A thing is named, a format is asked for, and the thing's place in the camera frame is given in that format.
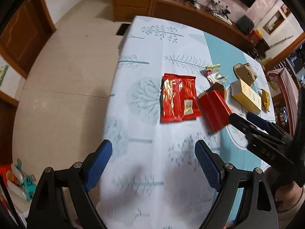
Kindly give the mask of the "operator right hand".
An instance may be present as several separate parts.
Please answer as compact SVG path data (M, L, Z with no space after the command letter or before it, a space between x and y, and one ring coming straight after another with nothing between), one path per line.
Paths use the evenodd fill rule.
M291 209L300 200L302 188L294 181L285 179L272 167L265 171L265 177L274 197L277 212Z

